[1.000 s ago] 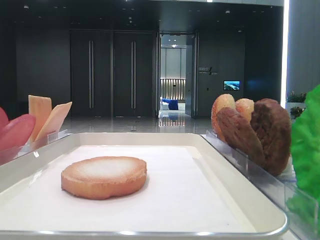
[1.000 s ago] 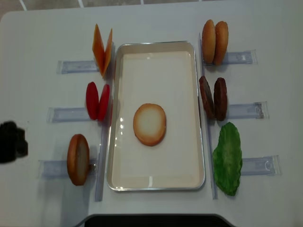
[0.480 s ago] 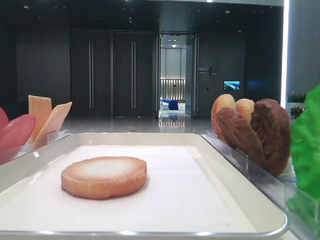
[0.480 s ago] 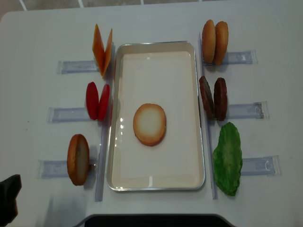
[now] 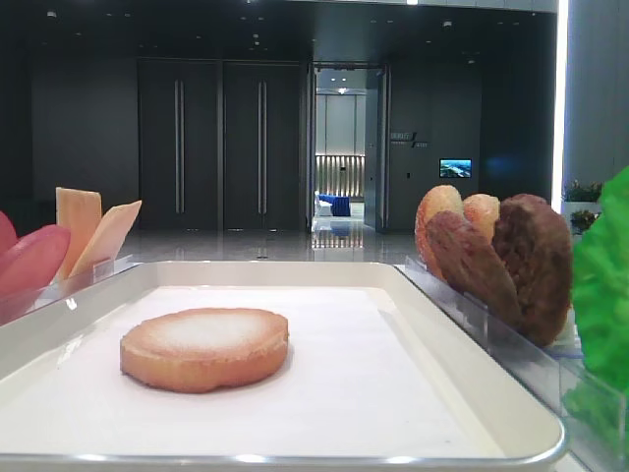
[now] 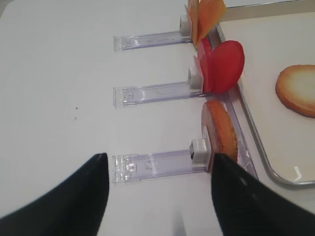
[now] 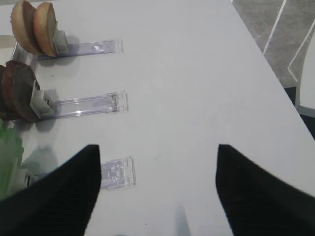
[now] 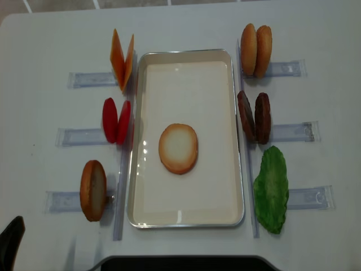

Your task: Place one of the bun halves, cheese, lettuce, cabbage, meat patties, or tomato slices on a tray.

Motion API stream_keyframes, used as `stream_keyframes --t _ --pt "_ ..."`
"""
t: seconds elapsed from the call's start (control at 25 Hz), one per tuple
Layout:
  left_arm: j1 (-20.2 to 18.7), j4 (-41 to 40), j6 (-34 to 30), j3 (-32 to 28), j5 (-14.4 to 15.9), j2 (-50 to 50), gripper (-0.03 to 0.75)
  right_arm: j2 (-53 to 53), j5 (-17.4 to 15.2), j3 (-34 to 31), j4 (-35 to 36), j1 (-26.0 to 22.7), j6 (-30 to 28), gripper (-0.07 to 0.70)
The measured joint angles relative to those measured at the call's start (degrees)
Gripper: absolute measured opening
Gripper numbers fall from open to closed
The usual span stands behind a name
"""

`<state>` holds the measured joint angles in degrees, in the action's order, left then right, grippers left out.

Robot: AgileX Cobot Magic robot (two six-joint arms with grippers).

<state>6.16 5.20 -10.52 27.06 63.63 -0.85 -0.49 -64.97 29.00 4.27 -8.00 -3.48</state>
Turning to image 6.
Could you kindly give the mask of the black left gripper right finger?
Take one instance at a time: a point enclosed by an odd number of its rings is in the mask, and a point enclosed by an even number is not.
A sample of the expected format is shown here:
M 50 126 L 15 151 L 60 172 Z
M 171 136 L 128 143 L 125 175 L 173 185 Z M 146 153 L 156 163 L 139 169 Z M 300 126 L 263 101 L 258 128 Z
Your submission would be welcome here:
M 225 236 L 313 236 L 315 216 L 216 153 L 212 201 Z

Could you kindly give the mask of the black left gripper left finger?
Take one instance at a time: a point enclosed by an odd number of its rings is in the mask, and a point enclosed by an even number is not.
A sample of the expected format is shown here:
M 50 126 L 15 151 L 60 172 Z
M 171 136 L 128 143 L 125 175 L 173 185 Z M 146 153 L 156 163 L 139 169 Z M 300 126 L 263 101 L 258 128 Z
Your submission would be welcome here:
M 106 153 L 96 154 L 45 195 L 0 219 L 2 236 L 95 236 L 109 196 Z

